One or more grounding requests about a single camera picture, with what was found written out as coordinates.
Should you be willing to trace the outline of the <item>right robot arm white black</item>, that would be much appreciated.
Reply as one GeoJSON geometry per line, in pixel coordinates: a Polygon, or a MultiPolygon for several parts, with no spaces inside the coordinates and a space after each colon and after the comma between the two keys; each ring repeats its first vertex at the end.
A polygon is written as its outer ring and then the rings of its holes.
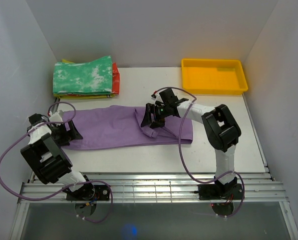
{"type": "Polygon", "coordinates": [[[241,136],[241,129],[225,104],[208,107],[187,98],[178,98],[173,87],[163,87],[152,94],[160,100],[147,103],[142,120],[142,127],[162,128],[166,118],[173,116],[181,120],[190,119],[204,126],[207,139],[215,150],[216,173],[213,180],[198,183],[196,193],[200,200],[243,200],[244,188],[238,183],[234,167],[236,145],[241,136]]]}

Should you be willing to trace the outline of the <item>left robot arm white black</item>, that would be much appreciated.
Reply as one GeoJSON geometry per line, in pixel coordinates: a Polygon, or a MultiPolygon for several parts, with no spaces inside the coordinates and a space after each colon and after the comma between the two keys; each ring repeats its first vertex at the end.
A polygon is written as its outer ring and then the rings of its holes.
{"type": "Polygon", "coordinates": [[[59,183],[71,185],[65,193],[78,200],[90,200],[95,196],[95,188],[81,172],[72,170],[73,164],[62,150],[72,140],[82,140],[73,121],[62,122],[63,112],[52,116],[56,124],[47,123],[41,114],[29,117],[29,143],[20,150],[32,171],[43,184],[59,183]]]}

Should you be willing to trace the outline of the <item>purple trousers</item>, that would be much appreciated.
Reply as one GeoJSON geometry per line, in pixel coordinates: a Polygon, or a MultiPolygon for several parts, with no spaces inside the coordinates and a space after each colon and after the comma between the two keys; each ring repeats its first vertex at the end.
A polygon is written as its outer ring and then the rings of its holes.
{"type": "Polygon", "coordinates": [[[106,108],[64,112],[63,119],[73,117],[82,140],[73,140],[66,149],[94,151],[124,147],[191,144],[193,125],[190,119],[166,118],[163,128],[141,127],[144,107],[112,105],[106,108]]]}

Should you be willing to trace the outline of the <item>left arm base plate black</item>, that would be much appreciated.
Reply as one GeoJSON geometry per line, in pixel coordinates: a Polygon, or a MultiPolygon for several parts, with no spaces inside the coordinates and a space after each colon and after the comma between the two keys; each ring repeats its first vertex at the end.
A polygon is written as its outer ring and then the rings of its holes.
{"type": "Polygon", "coordinates": [[[110,189],[108,186],[104,184],[93,184],[94,188],[94,195],[92,198],[82,198],[82,197],[74,197],[70,195],[69,193],[66,194],[65,199],[68,201],[91,201],[91,200],[97,200],[97,201],[108,201],[110,198],[110,189]]]}

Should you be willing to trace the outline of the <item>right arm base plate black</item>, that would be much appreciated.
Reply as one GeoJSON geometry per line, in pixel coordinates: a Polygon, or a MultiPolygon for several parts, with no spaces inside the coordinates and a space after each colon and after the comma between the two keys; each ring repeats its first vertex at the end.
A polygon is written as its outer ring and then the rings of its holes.
{"type": "Polygon", "coordinates": [[[199,184],[198,190],[194,191],[199,195],[199,200],[241,200],[243,192],[239,183],[229,190],[223,190],[215,184],[199,184]]]}

